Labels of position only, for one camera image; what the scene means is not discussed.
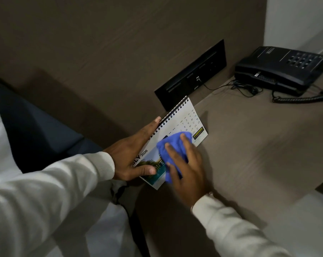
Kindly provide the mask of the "person's right hand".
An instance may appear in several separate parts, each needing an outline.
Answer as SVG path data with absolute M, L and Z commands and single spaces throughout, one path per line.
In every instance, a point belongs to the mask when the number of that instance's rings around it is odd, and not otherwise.
M 177 182 L 172 184 L 173 189 L 181 202 L 191 208 L 211 191 L 202 164 L 202 156 L 200 163 L 189 163 L 176 152 L 170 143 L 165 144 L 165 149 L 177 169 Z

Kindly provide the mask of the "person's left hand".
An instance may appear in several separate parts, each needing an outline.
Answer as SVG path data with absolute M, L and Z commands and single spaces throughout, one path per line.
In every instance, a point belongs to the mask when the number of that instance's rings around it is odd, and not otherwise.
M 109 146 L 104 152 L 108 153 L 115 164 L 114 180 L 131 181 L 137 177 L 129 177 L 129 170 L 134 168 L 134 160 L 139 152 L 148 142 L 161 121 L 158 116 L 151 123 L 143 127 L 136 134 L 121 139 Z M 141 167 L 153 167 L 151 165 L 143 165 Z

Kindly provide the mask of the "spiral-bound desk calendar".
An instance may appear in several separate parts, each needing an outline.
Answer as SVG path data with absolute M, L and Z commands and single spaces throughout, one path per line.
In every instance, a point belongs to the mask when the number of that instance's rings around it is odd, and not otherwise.
M 158 190 L 165 182 L 171 182 L 165 164 L 168 160 L 160 155 L 159 152 L 162 149 L 157 148 L 157 143 L 179 132 L 189 132 L 188 139 L 196 147 L 208 136 L 192 102 L 187 96 L 161 120 L 154 133 L 134 159 L 133 166 L 135 167 L 142 165 L 155 167 L 157 171 L 155 175 L 141 177 L 155 190 Z

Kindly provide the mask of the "person's left forearm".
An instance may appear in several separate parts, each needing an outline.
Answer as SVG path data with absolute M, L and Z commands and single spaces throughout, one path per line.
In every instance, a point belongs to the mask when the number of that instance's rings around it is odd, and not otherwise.
M 0 257 L 34 251 L 99 181 L 110 180 L 114 174 L 112 157 L 98 152 L 76 155 L 0 183 Z

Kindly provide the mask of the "person's right forearm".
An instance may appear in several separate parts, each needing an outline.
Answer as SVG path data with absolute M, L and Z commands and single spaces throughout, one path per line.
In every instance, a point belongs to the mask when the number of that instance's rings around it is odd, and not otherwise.
M 212 194 L 202 196 L 192 207 L 192 213 L 221 257 L 292 257 Z

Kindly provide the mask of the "black desk telephone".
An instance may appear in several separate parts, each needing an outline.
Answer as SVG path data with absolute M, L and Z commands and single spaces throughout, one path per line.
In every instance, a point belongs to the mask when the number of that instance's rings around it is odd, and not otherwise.
M 323 74 L 323 55 L 281 47 L 258 47 L 235 66 L 235 80 L 300 97 Z

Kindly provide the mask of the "black wall socket panel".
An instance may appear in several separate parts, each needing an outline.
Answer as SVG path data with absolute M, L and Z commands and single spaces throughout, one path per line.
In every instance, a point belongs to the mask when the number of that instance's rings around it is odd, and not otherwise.
M 155 95 L 164 109 L 170 111 L 185 96 L 189 96 L 226 66 L 225 45 L 222 39 L 155 90 Z

